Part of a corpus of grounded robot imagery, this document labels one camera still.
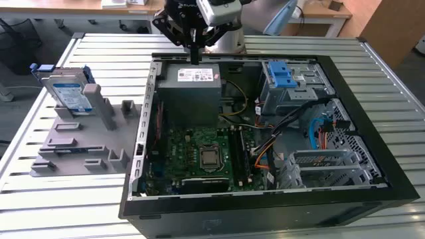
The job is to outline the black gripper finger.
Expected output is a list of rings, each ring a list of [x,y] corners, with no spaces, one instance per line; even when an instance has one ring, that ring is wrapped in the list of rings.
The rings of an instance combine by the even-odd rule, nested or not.
[[[203,32],[202,28],[195,28],[195,65],[198,65],[201,60],[199,49],[205,46],[213,46],[230,28],[230,22],[213,27],[206,32]]]
[[[175,46],[182,46],[190,54],[190,64],[195,65],[195,42],[191,35],[191,28],[183,13],[177,14],[178,20],[169,20],[166,10],[159,10],[153,18],[153,25],[162,35],[170,40]]]

